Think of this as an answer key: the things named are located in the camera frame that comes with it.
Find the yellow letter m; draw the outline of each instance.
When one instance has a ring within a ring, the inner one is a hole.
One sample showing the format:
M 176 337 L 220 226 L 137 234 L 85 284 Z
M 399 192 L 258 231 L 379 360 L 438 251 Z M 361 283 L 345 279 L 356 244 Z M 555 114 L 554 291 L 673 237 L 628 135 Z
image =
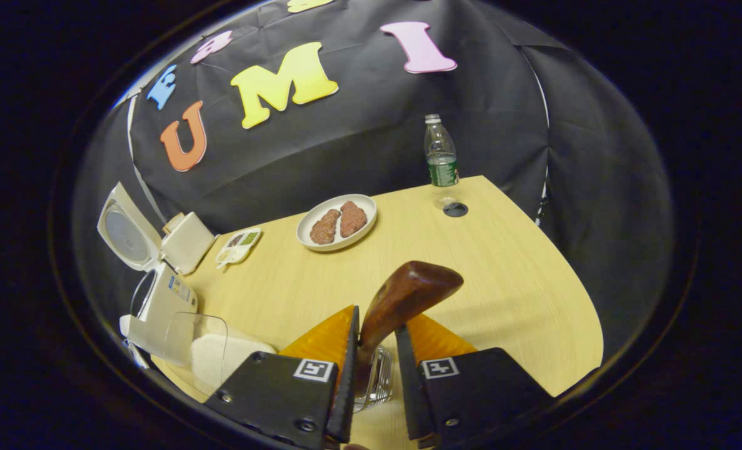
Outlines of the yellow letter m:
M 260 66 L 251 66 L 234 75 L 231 85 L 240 89 L 240 99 L 246 112 L 243 128 L 248 130 L 271 116 L 271 111 L 259 104 L 259 97 L 277 111 L 284 111 L 288 107 L 290 83 L 296 86 L 293 103 L 297 105 L 337 92 L 337 83 L 323 73 L 318 59 L 319 48 L 320 42 L 309 42 L 291 49 L 284 55 L 279 73 L 276 74 Z

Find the light wood tabletop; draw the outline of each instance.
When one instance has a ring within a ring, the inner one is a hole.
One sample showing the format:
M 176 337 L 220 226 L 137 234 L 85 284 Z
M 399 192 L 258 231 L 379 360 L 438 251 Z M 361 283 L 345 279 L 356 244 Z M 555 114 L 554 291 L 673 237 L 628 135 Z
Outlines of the light wood tabletop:
M 402 263 L 440 264 L 465 283 L 427 315 L 479 350 L 503 348 L 558 396 L 601 364 L 593 303 L 553 243 L 493 183 L 468 177 L 456 190 L 468 206 L 463 217 L 436 208 L 429 185 L 375 196 L 374 228 L 329 253 L 296 239 L 302 213 L 258 225 L 263 233 L 248 258 L 218 270 L 214 257 L 231 236 L 223 234 L 184 280 L 199 296 L 199 313 L 219 316 L 278 351 L 350 304 L 359 305 L 362 318 Z M 396 338 L 383 346 L 393 354 L 393 399 L 355 415 L 351 441 L 371 450 L 415 449 L 407 439 Z M 183 391 L 205 401 L 162 359 L 153 361 Z

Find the raw meat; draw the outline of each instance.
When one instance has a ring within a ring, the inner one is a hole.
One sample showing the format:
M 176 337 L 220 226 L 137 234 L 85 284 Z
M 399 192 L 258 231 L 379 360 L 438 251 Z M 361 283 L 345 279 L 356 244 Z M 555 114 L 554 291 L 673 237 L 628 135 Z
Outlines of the raw meat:
M 326 214 L 323 214 L 323 217 L 313 225 L 310 239 L 321 245 L 334 242 L 334 229 L 337 228 L 338 217 L 340 217 L 340 211 L 336 209 L 326 211 Z
M 340 220 L 340 236 L 344 238 L 357 233 L 360 228 L 368 223 L 368 217 L 365 216 L 365 211 L 354 204 L 354 202 L 348 201 L 343 203 L 340 211 L 343 212 L 343 218 Z

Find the brown wooden handle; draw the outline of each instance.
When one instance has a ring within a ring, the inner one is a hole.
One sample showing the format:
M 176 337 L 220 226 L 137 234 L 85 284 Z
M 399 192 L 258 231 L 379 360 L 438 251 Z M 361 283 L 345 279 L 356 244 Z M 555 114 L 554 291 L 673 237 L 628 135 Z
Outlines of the brown wooden handle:
M 374 350 L 390 333 L 428 310 L 463 285 L 463 277 L 448 267 L 410 261 L 396 269 L 376 296 L 363 319 L 357 349 L 356 379 L 367 384 Z M 364 387 L 356 391 L 364 395 Z

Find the plastic bottle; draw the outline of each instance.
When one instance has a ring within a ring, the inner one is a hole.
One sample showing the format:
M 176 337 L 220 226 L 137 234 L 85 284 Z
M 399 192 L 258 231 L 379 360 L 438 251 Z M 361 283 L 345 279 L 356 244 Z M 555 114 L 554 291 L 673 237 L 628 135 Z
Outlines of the plastic bottle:
M 443 128 L 438 114 L 426 116 L 426 135 L 423 137 L 423 152 L 429 166 L 431 193 L 437 208 L 442 209 L 456 202 L 456 185 L 459 183 L 457 153 L 454 141 Z

